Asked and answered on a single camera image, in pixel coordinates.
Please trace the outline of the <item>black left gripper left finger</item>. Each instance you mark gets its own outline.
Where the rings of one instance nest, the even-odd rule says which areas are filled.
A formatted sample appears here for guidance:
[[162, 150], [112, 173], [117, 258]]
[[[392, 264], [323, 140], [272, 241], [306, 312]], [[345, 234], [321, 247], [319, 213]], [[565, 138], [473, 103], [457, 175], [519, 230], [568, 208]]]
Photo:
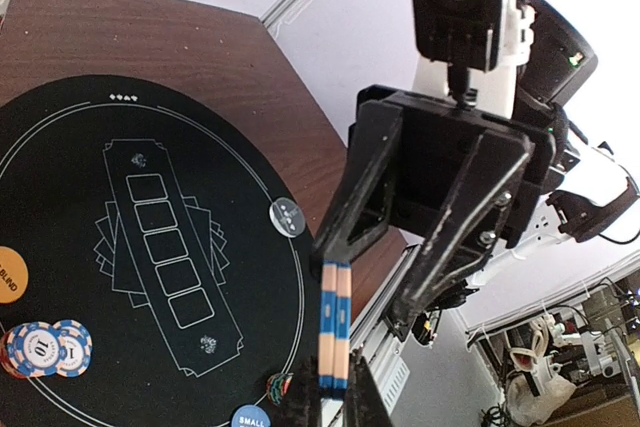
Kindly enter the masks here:
[[318, 427], [320, 425], [320, 388], [315, 356], [302, 361], [293, 373], [287, 393], [272, 425], [275, 427]]

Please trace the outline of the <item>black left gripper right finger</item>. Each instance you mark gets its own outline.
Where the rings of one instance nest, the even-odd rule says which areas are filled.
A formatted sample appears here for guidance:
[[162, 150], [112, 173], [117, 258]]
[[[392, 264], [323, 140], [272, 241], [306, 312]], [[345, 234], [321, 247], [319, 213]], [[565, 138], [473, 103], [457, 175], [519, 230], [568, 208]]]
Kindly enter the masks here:
[[357, 349], [349, 358], [348, 387], [343, 403], [343, 425], [347, 427], [392, 427], [389, 413], [383, 403], [362, 350]]

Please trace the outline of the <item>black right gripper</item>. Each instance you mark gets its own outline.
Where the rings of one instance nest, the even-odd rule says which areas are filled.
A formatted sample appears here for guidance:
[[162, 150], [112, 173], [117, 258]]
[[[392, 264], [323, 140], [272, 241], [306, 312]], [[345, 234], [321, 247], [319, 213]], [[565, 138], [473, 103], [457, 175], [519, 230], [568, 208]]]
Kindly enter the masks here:
[[394, 296], [394, 329], [514, 246], [545, 190], [551, 133], [433, 97], [361, 90], [342, 177], [310, 262], [353, 262], [396, 227], [425, 240]]

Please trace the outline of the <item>red poker chip stack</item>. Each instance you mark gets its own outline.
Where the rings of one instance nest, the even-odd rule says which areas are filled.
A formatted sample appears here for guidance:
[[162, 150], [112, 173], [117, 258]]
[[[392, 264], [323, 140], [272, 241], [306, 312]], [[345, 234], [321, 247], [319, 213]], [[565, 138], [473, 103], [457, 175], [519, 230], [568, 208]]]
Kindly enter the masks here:
[[292, 373], [276, 373], [271, 375], [266, 382], [267, 399], [276, 406], [280, 405], [289, 389], [292, 379]]

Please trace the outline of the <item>blue small blind button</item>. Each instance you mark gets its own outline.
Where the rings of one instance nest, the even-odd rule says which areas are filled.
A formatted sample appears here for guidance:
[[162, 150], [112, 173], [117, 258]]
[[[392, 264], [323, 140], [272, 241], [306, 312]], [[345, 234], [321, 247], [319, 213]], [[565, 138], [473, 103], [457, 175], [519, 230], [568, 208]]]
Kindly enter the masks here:
[[267, 412], [257, 405], [246, 404], [238, 407], [231, 418], [231, 427], [271, 427]]

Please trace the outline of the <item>blue white chips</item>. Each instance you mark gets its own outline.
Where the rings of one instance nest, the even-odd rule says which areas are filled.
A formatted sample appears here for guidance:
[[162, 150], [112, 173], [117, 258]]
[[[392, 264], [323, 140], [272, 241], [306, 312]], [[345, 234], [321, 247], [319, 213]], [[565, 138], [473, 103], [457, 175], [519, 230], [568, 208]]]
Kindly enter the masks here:
[[352, 269], [348, 262], [322, 267], [318, 384], [322, 398], [342, 401], [349, 383]]

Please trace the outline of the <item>blue white poker chip stack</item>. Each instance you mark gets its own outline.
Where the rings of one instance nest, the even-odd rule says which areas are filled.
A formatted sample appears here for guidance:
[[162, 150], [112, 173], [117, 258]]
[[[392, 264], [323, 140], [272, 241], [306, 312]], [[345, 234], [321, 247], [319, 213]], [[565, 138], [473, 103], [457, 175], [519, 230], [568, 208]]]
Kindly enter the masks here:
[[1, 338], [3, 364], [20, 378], [55, 375], [67, 357], [60, 332], [37, 321], [9, 329]]

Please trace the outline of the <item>orange big blind button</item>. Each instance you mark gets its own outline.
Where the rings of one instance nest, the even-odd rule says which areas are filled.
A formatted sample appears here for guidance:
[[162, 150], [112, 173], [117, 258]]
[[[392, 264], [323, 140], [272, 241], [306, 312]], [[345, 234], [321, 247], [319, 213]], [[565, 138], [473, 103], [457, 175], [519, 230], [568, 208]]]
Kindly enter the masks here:
[[0, 303], [10, 304], [20, 299], [28, 286], [29, 271], [23, 257], [15, 250], [0, 247]]

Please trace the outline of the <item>dark white poker chip stack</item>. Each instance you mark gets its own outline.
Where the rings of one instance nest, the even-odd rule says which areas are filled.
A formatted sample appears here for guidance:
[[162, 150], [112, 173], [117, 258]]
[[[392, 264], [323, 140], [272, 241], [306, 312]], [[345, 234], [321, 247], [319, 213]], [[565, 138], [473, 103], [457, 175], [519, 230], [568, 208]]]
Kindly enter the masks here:
[[93, 353], [93, 340], [87, 328], [73, 319], [57, 321], [53, 327], [59, 332], [66, 351], [57, 366], [57, 374], [62, 377], [78, 377], [88, 369]]

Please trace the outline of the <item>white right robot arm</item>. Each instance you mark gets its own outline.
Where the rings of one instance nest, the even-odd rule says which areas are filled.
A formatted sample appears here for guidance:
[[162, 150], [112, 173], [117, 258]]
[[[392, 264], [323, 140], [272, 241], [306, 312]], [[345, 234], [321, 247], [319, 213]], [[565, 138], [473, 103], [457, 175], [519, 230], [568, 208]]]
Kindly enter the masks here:
[[545, 0], [517, 0], [539, 36], [516, 71], [511, 117], [373, 85], [359, 92], [347, 162], [318, 230], [311, 272], [348, 264], [390, 227], [423, 237], [385, 317], [405, 337], [425, 310], [462, 305], [486, 282], [503, 242], [515, 248], [545, 198], [564, 216], [560, 232], [579, 242], [600, 234], [638, 197], [633, 181], [599, 207], [561, 186], [573, 126], [559, 98], [597, 58]]

